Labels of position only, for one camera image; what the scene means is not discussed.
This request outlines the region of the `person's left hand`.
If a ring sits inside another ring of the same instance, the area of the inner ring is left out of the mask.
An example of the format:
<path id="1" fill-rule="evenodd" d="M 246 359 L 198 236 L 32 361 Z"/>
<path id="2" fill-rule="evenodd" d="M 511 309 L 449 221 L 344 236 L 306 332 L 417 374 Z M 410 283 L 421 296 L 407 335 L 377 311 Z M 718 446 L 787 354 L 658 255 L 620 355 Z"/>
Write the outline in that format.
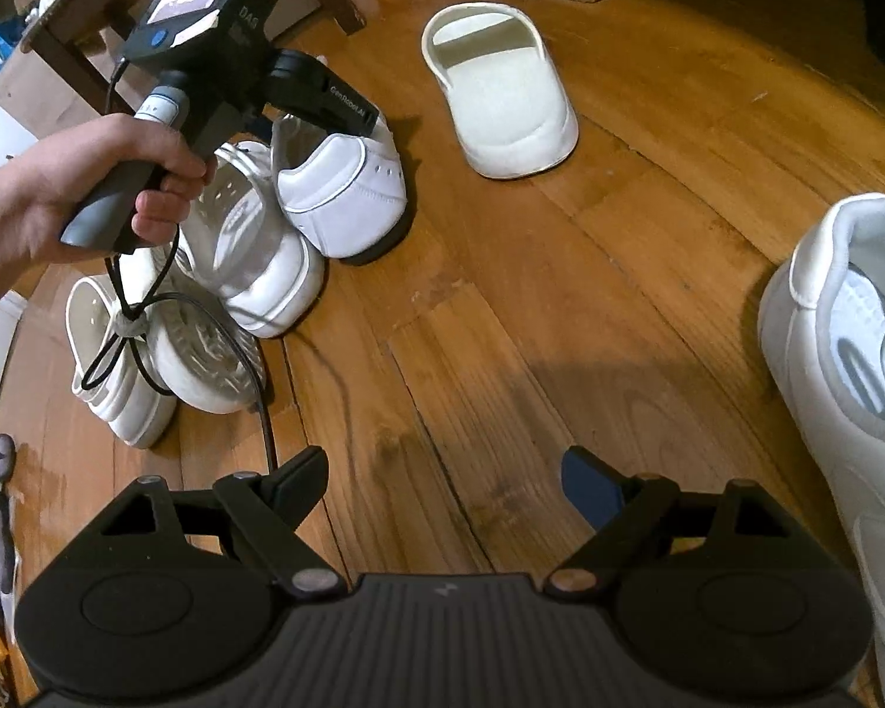
<path id="1" fill-rule="evenodd" d="M 46 137 L 0 168 L 0 299 L 41 264 L 97 256 L 58 241 L 74 207 L 119 163 L 148 160 L 166 169 L 158 187 L 135 198 L 132 230 L 145 245 L 168 243 L 206 189 L 217 162 L 196 157 L 179 131 L 124 113 Z"/>

